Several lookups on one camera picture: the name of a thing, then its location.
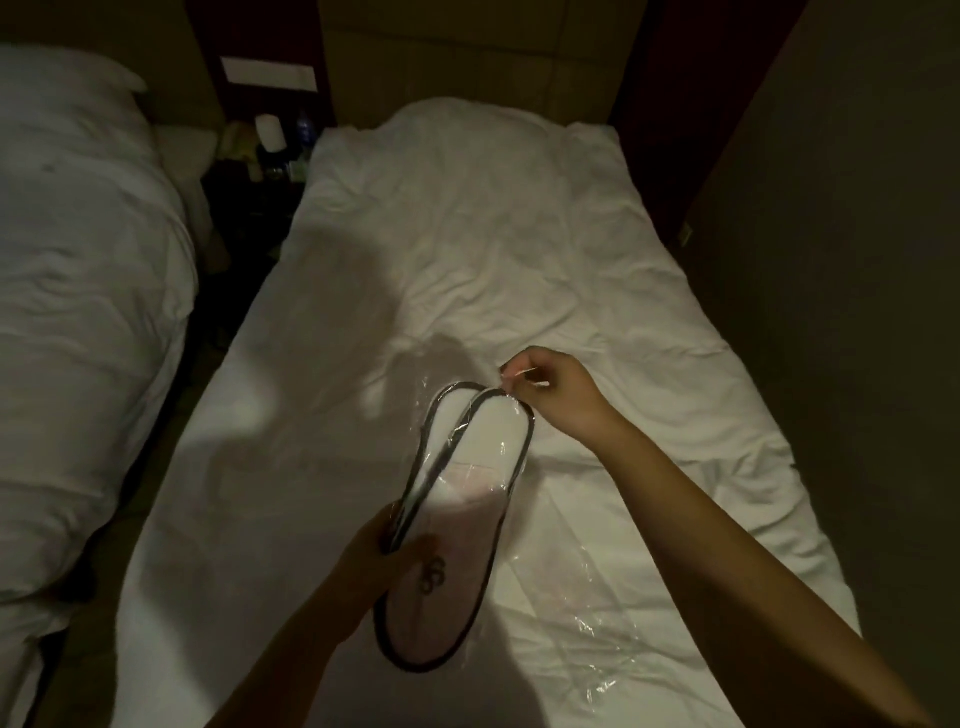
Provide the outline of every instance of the white bed sheet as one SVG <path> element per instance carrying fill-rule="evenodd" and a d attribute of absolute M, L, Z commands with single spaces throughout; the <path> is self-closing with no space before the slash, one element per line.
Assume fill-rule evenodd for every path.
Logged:
<path fill-rule="evenodd" d="M 0 45 L 0 724 L 66 626 L 44 590 L 113 513 L 196 292 L 177 191 L 122 66 Z"/>
<path fill-rule="evenodd" d="M 496 382 L 533 343 L 578 355 L 856 626 L 790 447 L 657 239 L 612 130 L 440 100 L 318 145 L 282 258 L 133 555 L 113 725 L 202 726 L 356 528 L 401 494 L 421 381 Z M 538 610 L 551 581 L 589 591 L 571 572 L 582 559 L 613 595 L 613 623 L 633 625 L 620 643 L 558 631 Z M 310 724 L 739 724 L 609 476 L 543 420 L 458 658 L 401 672 L 368 620 L 334 656 Z M 590 666 L 615 677 L 592 705 Z"/>

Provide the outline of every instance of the nightstand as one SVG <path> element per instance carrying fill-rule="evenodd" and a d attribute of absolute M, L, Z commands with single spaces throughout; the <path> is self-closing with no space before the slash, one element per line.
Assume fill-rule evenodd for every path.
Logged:
<path fill-rule="evenodd" d="M 218 337 L 228 341 L 276 265 L 278 248 L 290 233 L 305 185 L 251 182 L 247 165 L 232 160 L 216 162 L 203 184 L 213 225 L 230 254 L 229 269 L 209 282 Z"/>

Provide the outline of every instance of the hotel slipper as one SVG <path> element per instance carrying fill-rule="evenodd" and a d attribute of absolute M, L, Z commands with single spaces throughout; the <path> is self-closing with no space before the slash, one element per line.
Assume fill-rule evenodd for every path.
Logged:
<path fill-rule="evenodd" d="M 452 392 L 444 399 L 461 397 Z M 452 409 L 456 400 L 446 407 Z M 440 442 L 438 407 L 420 442 Z M 394 665 L 427 672 L 467 638 L 487 590 L 500 531 L 534 431 L 533 411 L 500 389 L 476 394 L 446 432 L 443 448 L 418 456 L 389 544 L 432 533 L 437 555 L 407 573 L 373 608 L 380 650 Z"/>
<path fill-rule="evenodd" d="M 391 521 L 390 532 L 386 537 L 385 550 L 388 553 L 399 548 L 396 537 L 401 530 L 405 530 L 405 521 L 410 516 L 408 506 L 417 501 L 420 489 L 430 472 L 430 466 L 443 451 L 447 440 L 450 439 L 450 433 L 460 422 L 470 402 L 485 389 L 487 387 L 482 384 L 458 381 L 442 389 L 430 403 L 430 408 L 423 419 L 423 427 L 420 428 L 420 445 L 417 448 L 413 468 L 410 469 L 407 487 L 403 491 L 399 510 Z"/>

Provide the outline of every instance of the wall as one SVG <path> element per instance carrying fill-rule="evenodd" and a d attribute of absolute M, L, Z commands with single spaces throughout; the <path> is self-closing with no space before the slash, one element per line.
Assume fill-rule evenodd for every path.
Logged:
<path fill-rule="evenodd" d="M 321 0 L 341 124 L 460 96 L 606 122 L 645 0 Z"/>
<path fill-rule="evenodd" d="M 794 444 L 865 633 L 960 725 L 960 6 L 811 0 L 678 253 Z"/>
<path fill-rule="evenodd" d="M 0 40 L 96 51 L 147 82 L 148 116 L 161 124 L 218 127 L 223 113 L 183 0 L 28 0 L 0 11 Z"/>

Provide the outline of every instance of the wrinkled sheet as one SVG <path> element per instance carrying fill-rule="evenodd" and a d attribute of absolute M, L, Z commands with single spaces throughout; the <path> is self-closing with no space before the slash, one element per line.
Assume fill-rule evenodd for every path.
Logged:
<path fill-rule="evenodd" d="M 203 725 L 402 493 L 420 392 L 496 383 L 534 343 L 579 356 L 856 626 L 790 447 L 657 239 L 613 131 L 424 102 L 374 132 L 328 130 L 316 149 L 282 258 L 132 558 L 114 726 Z M 309 724 L 739 724 L 611 479 L 543 420 L 458 658 L 404 673 L 367 619 Z"/>
<path fill-rule="evenodd" d="M 107 59 L 0 44 L 0 724 L 33 701 L 45 592 L 113 513 L 180 361 L 193 249 Z"/>

